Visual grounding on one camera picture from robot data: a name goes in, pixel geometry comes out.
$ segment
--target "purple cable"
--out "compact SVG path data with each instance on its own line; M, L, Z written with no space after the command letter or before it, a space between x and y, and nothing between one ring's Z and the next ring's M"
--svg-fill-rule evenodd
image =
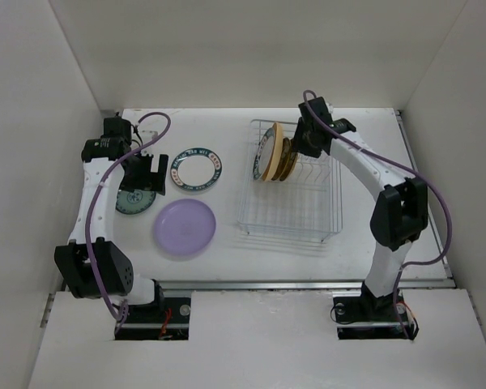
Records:
M85 241L87 244L87 251L88 251L88 257L90 258L90 264L92 265L92 271L94 273L94 278L96 279L97 283L97 288L99 289L101 297L103 297L104 303L108 307L108 310L110 311L110 314L112 314L113 318L117 322L119 322L119 325L116 327L115 332L117 333L119 329L121 328L122 324L126 321L128 318L128 304L126 300L124 300L119 307L119 310L116 311L115 307L113 306L109 296L108 292L106 291L106 287L104 286L103 280L100 276L99 268L97 266L97 259L96 255L94 254L94 250L92 248L92 236L90 234L90 228L92 225L92 214L94 212L94 208L96 207L97 204L97 199L99 198L100 192L103 189L103 186L101 184L104 184L106 182L108 176L111 174L111 172L119 166L124 160L127 158L134 156L138 152L141 152L143 149L150 147L152 144L157 143L169 130L169 127L171 126L171 118L163 112L150 112L145 114L139 119L139 125L140 123L143 122L144 119L149 118L150 116L163 116L164 118L167 119L168 124L164 128L161 134L158 134L154 139L152 139L150 142L143 144L140 147L135 148L134 150L127 152L124 156L113 162L113 164L106 170L104 173L103 177L100 179L100 184L97 186L96 193L94 193L94 197L92 198L92 201L90 202L90 207L88 208L88 213L87 213L87 219L85 221L84 225L84 237Z
M406 172L409 172L410 174L413 174L415 177L418 177L420 180L424 181L427 186L430 188L430 190L435 194L437 201L439 201L439 204L441 205L441 208L443 209L443 212L445 213L445 219L446 219L446 241L445 245L443 246L443 251L433 260L427 261L427 262L416 262L416 261L411 261L411 262L406 262L402 266L399 267L399 272L398 276L396 277L396 281L394 282L394 287L393 287L393 305L394 305L394 312L396 313L396 318L398 319L399 323L401 324L403 334L408 338L407 331L405 330L405 326L403 325L403 320L401 315L398 313L397 309L397 304L398 304L398 286L399 286L399 281L402 278L402 273L405 267L408 266L427 266L427 265L433 265L434 263L438 263L441 261L446 253L448 253L448 250L450 249L450 245L452 243L452 216L450 215L450 210L448 209L448 206L446 205L446 201L443 198L442 194L439 192L439 190L427 179L423 176L423 174L415 171L412 168L409 168L405 165L402 165L394 160L390 160L389 158L385 158L384 156L380 156L374 152L371 152L370 150L363 149L362 147L358 146L356 143L352 142L351 140L343 137L341 134L333 130L331 127L329 127L325 122L322 121L321 118L317 116L317 114L313 111L311 106L309 105L308 102L308 94L312 95L313 98L317 97L315 92L310 91L309 89L305 90L302 93L302 96L304 98L306 108L308 109L309 113L315 119L315 121L324 128L324 130L328 131L332 136L334 136L337 139L342 140L343 142L347 143L348 145L354 147L355 149L359 150L360 152L363 152L367 156L371 156L372 158L376 158L377 160L381 160L382 162L385 162L387 164L393 165L401 170L405 170Z

